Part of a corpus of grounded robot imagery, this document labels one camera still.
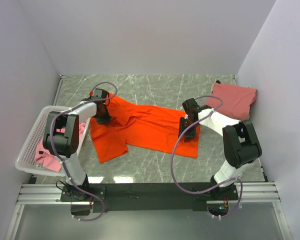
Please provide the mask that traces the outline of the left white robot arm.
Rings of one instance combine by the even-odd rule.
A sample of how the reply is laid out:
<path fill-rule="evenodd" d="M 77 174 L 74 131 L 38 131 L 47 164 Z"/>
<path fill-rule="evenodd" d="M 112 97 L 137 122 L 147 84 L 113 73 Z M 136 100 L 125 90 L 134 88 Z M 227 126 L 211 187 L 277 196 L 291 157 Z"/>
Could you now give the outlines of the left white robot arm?
<path fill-rule="evenodd" d="M 90 118 L 94 118 L 99 124 L 109 123 L 111 120 L 107 109 L 109 103 L 110 93 L 96 88 L 73 110 L 51 111 L 47 115 L 42 145 L 60 161 L 61 169 L 66 176 L 62 190 L 78 201 L 84 201 L 90 195 L 88 176 L 78 158 L 80 124 Z"/>

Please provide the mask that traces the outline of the orange polo shirt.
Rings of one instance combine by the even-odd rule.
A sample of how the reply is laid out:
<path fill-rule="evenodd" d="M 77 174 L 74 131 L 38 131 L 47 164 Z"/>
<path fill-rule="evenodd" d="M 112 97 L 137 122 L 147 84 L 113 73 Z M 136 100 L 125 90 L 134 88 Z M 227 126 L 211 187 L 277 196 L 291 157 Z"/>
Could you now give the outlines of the orange polo shirt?
<path fill-rule="evenodd" d="M 180 118 L 185 116 L 183 111 L 134 104 L 118 96 L 109 100 L 107 110 L 111 116 L 109 123 L 90 120 L 90 136 L 100 163 L 128 153 L 128 146 L 197 158 L 198 137 L 176 143 Z"/>

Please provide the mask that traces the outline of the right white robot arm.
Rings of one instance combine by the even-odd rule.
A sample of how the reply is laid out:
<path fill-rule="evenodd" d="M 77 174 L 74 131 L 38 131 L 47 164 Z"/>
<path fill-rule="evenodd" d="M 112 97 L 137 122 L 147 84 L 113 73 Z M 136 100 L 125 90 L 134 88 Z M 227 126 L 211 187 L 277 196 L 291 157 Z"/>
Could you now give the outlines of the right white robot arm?
<path fill-rule="evenodd" d="M 262 155 L 262 148 L 255 128 L 249 120 L 240 121 L 217 112 L 217 107 L 200 106 L 195 98 L 182 103 L 185 117 L 179 120 L 178 139 L 190 142 L 197 137 L 197 127 L 205 126 L 222 136 L 225 161 L 219 171 L 211 177 L 211 186 L 206 190 L 186 190 L 173 177 L 176 186 L 185 193 L 202 195 L 210 193 L 220 200 L 229 188 L 239 180 L 247 166 Z"/>

